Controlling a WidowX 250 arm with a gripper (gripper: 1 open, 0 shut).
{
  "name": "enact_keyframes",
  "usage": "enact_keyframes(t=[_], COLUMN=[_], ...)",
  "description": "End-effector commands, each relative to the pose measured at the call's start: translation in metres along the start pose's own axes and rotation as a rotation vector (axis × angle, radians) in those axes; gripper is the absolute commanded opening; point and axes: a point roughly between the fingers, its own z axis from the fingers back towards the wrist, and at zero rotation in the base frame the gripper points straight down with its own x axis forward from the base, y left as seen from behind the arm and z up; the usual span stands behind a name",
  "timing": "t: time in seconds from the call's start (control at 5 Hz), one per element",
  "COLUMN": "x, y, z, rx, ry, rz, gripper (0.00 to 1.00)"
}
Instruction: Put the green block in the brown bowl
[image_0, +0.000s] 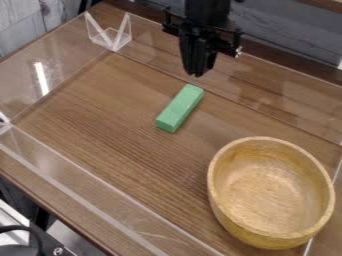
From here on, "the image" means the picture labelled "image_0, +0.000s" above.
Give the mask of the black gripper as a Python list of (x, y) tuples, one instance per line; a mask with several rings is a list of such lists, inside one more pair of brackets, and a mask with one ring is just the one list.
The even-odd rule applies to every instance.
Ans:
[(232, 0), (184, 0), (163, 10), (163, 31), (179, 38), (183, 68), (200, 77), (214, 67), (218, 52), (238, 57), (242, 28), (230, 18)]

